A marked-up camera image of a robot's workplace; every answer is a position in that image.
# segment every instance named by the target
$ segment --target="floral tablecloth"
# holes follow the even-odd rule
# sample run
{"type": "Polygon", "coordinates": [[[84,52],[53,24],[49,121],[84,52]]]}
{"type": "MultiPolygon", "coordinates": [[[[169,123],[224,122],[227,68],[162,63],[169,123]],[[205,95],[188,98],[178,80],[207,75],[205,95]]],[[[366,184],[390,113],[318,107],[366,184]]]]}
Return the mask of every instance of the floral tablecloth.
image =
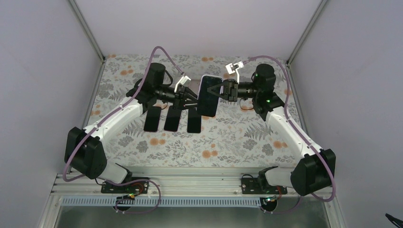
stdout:
{"type": "MultiPolygon", "coordinates": [[[[116,107],[125,93],[143,76],[149,56],[110,55],[102,75],[89,123],[93,123],[116,107]]],[[[192,79],[202,75],[216,75],[224,79],[235,75],[226,73],[228,63],[247,57],[172,56],[175,63],[192,79]]],[[[174,78],[180,77],[166,56],[156,55],[154,62],[162,63],[174,78]]],[[[284,101],[287,85],[281,68],[271,60],[258,59],[240,70],[240,80],[250,82],[260,63],[272,65],[276,73],[275,92],[284,101]]],[[[294,157],[281,135],[266,126],[250,109],[252,101],[227,102],[221,100],[215,117],[202,117],[200,134],[187,133],[187,111],[181,115],[178,132],[163,130],[168,108],[162,110],[159,130],[144,132],[146,114],[131,123],[109,142],[104,143],[107,158],[124,166],[156,167],[294,167],[294,157]]],[[[165,104],[157,103],[162,108],[165,104]]],[[[299,123],[294,98],[290,97],[289,112],[299,123]]]]}

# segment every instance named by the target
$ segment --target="white smartphone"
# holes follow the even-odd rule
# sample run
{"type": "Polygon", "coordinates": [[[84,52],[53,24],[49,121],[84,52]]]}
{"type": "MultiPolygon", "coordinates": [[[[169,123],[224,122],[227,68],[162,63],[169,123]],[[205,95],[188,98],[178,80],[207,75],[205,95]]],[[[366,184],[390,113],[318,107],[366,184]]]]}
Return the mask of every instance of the white smartphone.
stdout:
{"type": "MultiPolygon", "coordinates": [[[[203,75],[201,79],[199,95],[197,97],[197,114],[215,117],[219,97],[208,93],[207,88],[222,83],[222,77],[203,75]]],[[[221,92],[221,87],[217,87],[213,89],[213,91],[219,94],[221,92]]]]}

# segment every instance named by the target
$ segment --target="smartphone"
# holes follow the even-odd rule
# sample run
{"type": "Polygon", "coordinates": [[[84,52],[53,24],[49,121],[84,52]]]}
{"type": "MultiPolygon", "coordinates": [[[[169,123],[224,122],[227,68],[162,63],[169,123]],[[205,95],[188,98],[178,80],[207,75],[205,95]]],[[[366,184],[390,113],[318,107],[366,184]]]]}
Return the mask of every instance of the smartphone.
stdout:
{"type": "Polygon", "coordinates": [[[202,132],[202,116],[197,113],[196,108],[188,110],[188,133],[202,132]]]}
{"type": "Polygon", "coordinates": [[[179,127],[179,121],[181,119],[182,110],[173,109],[172,106],[168,108],[168,114],[166,115],[164,130],[169,132],[177,132],[179,127]]]}
{"type": "Polygon", "coordinates": [[[157,132],[158,124],[160,122],[161,107],[152,106],[147,111],[145,117],[144,131],[145,132],[157,132]]]}
{"type": "MultiPolygon", "coordinates": [[[[197,113],[209,117],[215,117],[219,97],[207,92],[207,88],[222,83],[222,78],[212,75],[201,77],[199,95],[197,97],[197,113]]],[[[221,87],[213,89],[213,92],[220,93],[221,87]]]]}

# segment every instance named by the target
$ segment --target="black mounting plate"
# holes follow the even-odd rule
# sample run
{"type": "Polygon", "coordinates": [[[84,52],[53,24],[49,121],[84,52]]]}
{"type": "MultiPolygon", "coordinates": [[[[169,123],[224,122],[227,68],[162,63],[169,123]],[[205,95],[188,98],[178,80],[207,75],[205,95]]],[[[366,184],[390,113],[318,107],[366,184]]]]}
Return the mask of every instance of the black mounting plate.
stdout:
{"type": "MultiPolygon", "coordinates": [[[[132,179],[130,181],[139,180],[139,179],[149,180],[150,178],[148,178],[148,177],[132,177],[132,179]]],[[[148,181],[139,181],[136,183],[143,185],[143,191],[141,194],[147,194],[149,182],[148,181]]],[[[125,186],[115,186],[115,185],[112,185],[111,183],[104,182],[104,183],[102,183],[101,193],[117,193],[117,194],[134,193],[134,194],[136,194],[136,192],[139,191],[139,186],[135,185],[136,183],[125,185],[125,186]]]]}
{"type": "MultiPolygon", "coordinates": [[[[242,187],[242,194],[245,195],[279,194],[277,186],[269,186],[267,188],[267,191],[263,191],[260,188],[260,185],[258,184],[257,178],[243,177],[241,178],[240,181],[242,187]]],[[[287,194],[287,188],[284,188],[283,186],[278,187],[280,187],[281,194],[283,195],[287,194]]]]}

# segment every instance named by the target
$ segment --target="purple cable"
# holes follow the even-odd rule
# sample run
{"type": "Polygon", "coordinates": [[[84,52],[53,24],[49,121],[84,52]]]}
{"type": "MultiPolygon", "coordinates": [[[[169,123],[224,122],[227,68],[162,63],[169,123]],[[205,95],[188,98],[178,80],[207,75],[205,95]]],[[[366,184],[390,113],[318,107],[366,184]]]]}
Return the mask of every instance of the purple cable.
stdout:
{"type": "MultiPolygon", "coordinates": [[[[296,204],[293,208],[291,208],[291,209],[289,209],[289,210],[285,210],[285,211],[279,211],[279,212],[268,211],[268,213],[269,213],[269,214],[272,214],[272,215],[281,215],[281,214],[290,213],[290,212],[292,212],[293,210],[295,210],[295,209],[301,204],[301,201],[302,201],[302,197],[299,197],[297,204],[296,204]]],[[[266,213],[266,210],[264,210],[262,206],[260,206],[259,208],[260,208],[264,213],[266,213]]]]}
{"type": "MultiPolygon", "coordinates": [[[[253,58],[250,58],[246,61],[243,62],[243,64],[247,64],[250,61],[256,60],[258,58],[268,58],[273,60],[274,62],[276,62],[281,70],[283,71],[284,76],[286,77],[286,82],[287,82],[287,91],[290,91],[290,82],[289,82],[289,77],[288,74],[286,72],[286,70],[284,69],[283,65],[275,58],[271,57],[271,56],[256,56],[253,58]]],[[[306,139],[304,137],[304,135],[298,130],[298,128],[294,125],[294,123],[292,121],[290,121],[290,117],[288,115],[287,112],[287,106],[288,106],[288,98],[289,98],[290,93],[287,92],[287,96],[286,96],[286,101],[284,102],[284,114],[286,116],[287,122],[291,125],[291,127],[294,129],[294,131],[302,138],[302,140],[304,140],[304,142],[311,148],[311,150],[317,155],[317,157],[320,159],[320,161],[323,163],[323,166],[325,167],[327,174],[330,177],[330,181],[332,182],[332,195],[328,198],[328,199],[323,199],[319,196],[317,196],[316,194],[312,193],[312,196],[314,196],[316,199],[323,201],[323,202],[330,202],[334,199],[334,197],[336,196],[336,183],[335,183],[335,178],[333,177],[333,174],[329,168],[329,166],[326,164],[326,161],[322,158],[322,156],[320,156],[319,152],[317,151],[317,149],[315,149],[312,144],[308,141],[308,139],[306,139]]]]}
{"type": "Polygon", "coordinates": [[[161,190],[160,190],[160,188],[158,187],[158,185],[157,185],[154,181],[152,181],[152,180],[147,180],[147,179],[138,179],[138,180],[133,180],[133,181],[124,183],[124,184],[118,184],[118,183],[114,183],[114,182],[112,182],[112,181],[110,181],[110,180],[106,180],[106,182],[111,183],[111,184],[116,185],[116,186],[124,186],[124,185],[133,184],[133,183],[140,182],[140,181],[148,181],[148,182],[152,183],[152,184],[157,188],[157,190],[158,190],[158,201],[157,201],[157,204],[156,204],[153,208],[151,208],[151,209],[149,209],[149,210],[140,211],[140,212],[137,212],[137,211],[125,212],[125,211],[119,210],[119,209],[117,208],[117,205],[118,205],[120,202],[122,202],[122,201],[124,201],[124,200],[127,200],[127,199],[120,199],[120,200],[118,200],[118,201],[116,202],[116,204],[115,204],[115,210],[116,210],[116,211],[121,211],[123,214],[147,214],[147,213],[150,213],[150,212],[154,211],[155,209],[157,209],[158,205],[160,205],[160,203],[161,203],[161,190]]]}
{"type": "MultiPolygon", "coordinates": [[[[168,53],[166,53],[165,49],[163,49],[161,46],[156,46],[154,47],[153,51],[151,52],[150,55],[150,59],[148,60],[148,64],[147,67],[145,68],[145,72],[143,75],[143,78],[138,86],[138,89],[136,90],[136,92],[134,93],[134,95],[132,96],[132,98],[130,98],[126,103],[123,104],[123,108],[126,107],[131,101],[133,101],[133,99],[137,96],[137,94],[140,92],[141,88],[143,87],[145,78],[147,77],[147,73],[148,70],[150,69],[150,65],[151,62],[153,60],[154,57],[154,53],[157,49],[161,49],[164,54],[168,57],[169,61],[176,67],[176,69],[178,69],[178,71],[183,74],[183,71],[173,62],[173,60],[171,59],[171,57],[168,55],[168,53]]],[[[120,107],[116,108],[115,110],[111,111],[111,113],[109,113],[108,115],[106,115],[104,118],[102,118],[102,120],[99,121],[99,123],[97,124],[97,127],[100,127],[107,119],[109,119],[113,114],[117,113],[119,110],[121,110],[120,107]]],[[[71,179],[67,179],[67,171],[68,168],[74,158],[74,156],[76,155],[76,153],[78,152],[78,149],[81,148],[81,146],[84,144],[84,142],[89,138],[89,136],[94,133],[94,131],[96,130],[96,128],[94,127],[87,135],[85,135],[85,137],[77,144],[77,146],[74,148],[73,152],[71,153],[70,157],[68,158],[68,161],[66,162],[66,165],[64,166],[63,169],[63,180],[66,182],[71,182],[74,181],[78,178],[84,177],[84,174],[78,175],[76,177],[73,177],[71,179]]]]}

